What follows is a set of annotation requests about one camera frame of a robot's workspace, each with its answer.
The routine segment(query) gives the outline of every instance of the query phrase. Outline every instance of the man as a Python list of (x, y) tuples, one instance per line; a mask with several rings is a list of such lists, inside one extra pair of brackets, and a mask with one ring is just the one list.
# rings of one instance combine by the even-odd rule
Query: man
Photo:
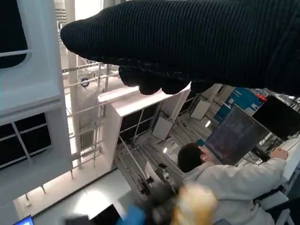
[(185, 182), (200, 183), (214, 192), (218, 200), (214, 222), (225, 218), (232, 225), (274, 225), (272, 216), (253, 202), (281, 184), (287, 152), (275, 148), (270, 157), (259, 166), (214, 165), (206, 148), (191, 143), (179, 151), (178, 166), (186, 173)]

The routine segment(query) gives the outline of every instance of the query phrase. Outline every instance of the desk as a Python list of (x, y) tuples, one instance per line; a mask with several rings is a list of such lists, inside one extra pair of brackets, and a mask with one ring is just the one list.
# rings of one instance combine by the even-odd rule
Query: desk
[(294, 138), (284, 142), (281, 147), (284, 150), (289, 150), (286, 160), (285, 171), (283, 173), (284, 182), (288, 181), (300, 161), (300, 139)]

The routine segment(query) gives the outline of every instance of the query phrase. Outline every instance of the laptop screen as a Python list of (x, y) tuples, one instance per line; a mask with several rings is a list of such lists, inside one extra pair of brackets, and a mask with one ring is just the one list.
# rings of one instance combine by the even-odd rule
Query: laptop screen
[(26, 217), (26, 218), (20, 220), (19, 222), (15, 223), (14, 225), (34, 225), (34, 224), (33, 224), (32, 218), (29, 216), (29, 217)]

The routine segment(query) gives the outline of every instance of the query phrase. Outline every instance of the computer monitor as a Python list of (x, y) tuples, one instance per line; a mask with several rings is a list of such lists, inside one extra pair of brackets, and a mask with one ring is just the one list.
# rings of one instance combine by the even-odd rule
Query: computer monitor
[(26, 217), (19, 222), (15, 223), (14, 225), (34, 225), (31, 216)]
[(275, 96), (269, 96), (253, 118), (283, 141), (300, 130), (300, 114)]
[(266, 128), (234, 106), (204, 145), (223, 164), (235, 165), (268, 133)]

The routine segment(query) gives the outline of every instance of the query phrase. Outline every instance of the light fixture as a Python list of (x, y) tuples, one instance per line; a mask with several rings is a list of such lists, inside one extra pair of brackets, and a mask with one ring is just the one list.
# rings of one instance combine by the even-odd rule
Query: light fixture
[(205, 124), (205, 127), (208, 127), (210, 125), (211, 121), (207, 121), (207, 123)]

